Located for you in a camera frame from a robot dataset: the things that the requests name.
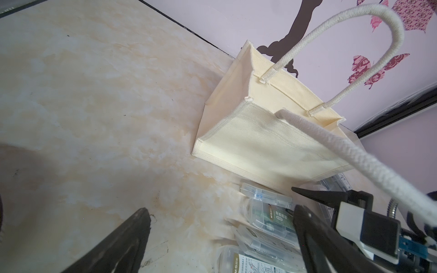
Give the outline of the clear compass set case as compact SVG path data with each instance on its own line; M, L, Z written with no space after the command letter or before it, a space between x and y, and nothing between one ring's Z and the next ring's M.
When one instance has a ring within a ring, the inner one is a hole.
M293 224L296 203L289 196L243 183L240 187L246 199L242 212L248 223L289 244L298 245Z

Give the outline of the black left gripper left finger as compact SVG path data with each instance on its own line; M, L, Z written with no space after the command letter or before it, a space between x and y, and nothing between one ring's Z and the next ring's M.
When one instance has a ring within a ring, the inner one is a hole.
M146 208L133 213L65 273L137 273L141 267L151 230Z

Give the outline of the cream canvas tote bag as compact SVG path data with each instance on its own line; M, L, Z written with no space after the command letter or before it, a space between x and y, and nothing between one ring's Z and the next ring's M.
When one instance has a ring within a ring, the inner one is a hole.
M391 30L380 60L329 101L322 101L285 66L332 26L374 15ZM193 156L287 193L294 185L317 182L356 169L374 185L430 224L437 204L394 170L356 146L340 129L333 107L386 66L404 42L404 25L379 4L353 7L329 18L273 63L246 42L205 103Z

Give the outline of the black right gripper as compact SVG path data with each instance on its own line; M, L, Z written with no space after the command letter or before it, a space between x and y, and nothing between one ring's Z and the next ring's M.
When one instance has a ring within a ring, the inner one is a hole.
M336 222L341 202L346 202L365 210L372 210L373 195L366 192L335 192L335 191L312 191L292 187L291 190L308 199L335 209L336 218L332 225L336 230ZM384 216L396 219L398 203L390 200L387 213ZM367 258L358 247L349 241L365 258L385 271L391 273L434 273L437 270L437 229L424 223L415 217L412 212L407 213L406 223L408 228L401 227L399 237L399 264L394 265L378 256L374 260Z

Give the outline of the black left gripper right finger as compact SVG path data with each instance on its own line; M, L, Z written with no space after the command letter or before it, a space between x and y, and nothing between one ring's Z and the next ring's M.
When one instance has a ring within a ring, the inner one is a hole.
M307 207L295 207L293 224L308 273L383 272Z

